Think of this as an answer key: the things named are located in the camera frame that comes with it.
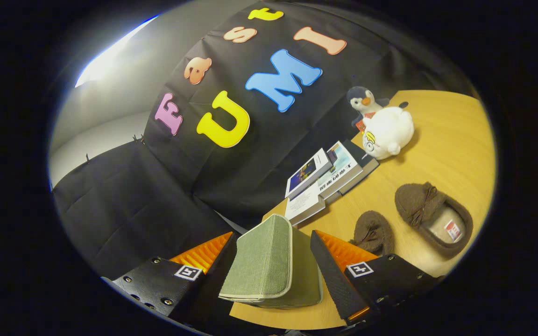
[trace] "white plush toy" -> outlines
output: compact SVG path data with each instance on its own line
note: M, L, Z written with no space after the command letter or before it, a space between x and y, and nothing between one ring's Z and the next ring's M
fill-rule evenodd
M380 109L371 119L364 118L362 122L365 124L362 146L378 160L400 153L414 134L412 116L396 106Z

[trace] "green fabric book cover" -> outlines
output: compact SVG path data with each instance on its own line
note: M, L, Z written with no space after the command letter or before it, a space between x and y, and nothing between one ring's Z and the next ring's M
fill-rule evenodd
M236 256L219 297L272 308L317 304L322 280L310 237L271 215L236 242Z

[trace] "red label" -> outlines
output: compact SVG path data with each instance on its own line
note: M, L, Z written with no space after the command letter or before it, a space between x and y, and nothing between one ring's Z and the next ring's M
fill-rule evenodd
M454 223L454 221L450 221L446 224L446 231L454 242L456 242L458 238L460 238L460 236L462 235L460 228L456 225L456 223Z

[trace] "brown moccasin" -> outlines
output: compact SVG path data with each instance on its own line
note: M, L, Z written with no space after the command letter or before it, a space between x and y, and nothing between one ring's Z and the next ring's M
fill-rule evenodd
M386 255L393 253L393 232L385 217L376 211L367 211L356 221L354 239L350 243L374 255Z
M405 184L396 190L397 212L444 257L454 257L468 243L472 217L454 198L425 184Z

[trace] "book cover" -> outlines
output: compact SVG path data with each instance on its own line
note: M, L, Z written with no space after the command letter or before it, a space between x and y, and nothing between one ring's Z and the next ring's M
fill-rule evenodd
M346 147L346 149L348 149L352 157L358 162L359 166L362 168L362 171L340 188L338 192L340 196L350 191L350 189L360 183L379 166L379 161L367 154L364 149L358 147L352 141L346 140L343 142L343 145ZM329 200L325 200L325 202L329 204L330 202L333 202L333 200L335 200L335 198L331 197Z
M333 166L317 180L319 195L323 199L329 198L343 185L348 183L362 171L352 154L340 141L327 151L328 157L335 157Z
M320 176L332 167L332 163L321 148L299 170L288 179L286 198L293 199L314 183Z
M325 201L319 195L318 185L314 183L295 198L288 199L285 217L292 225L297 225L324 208Z

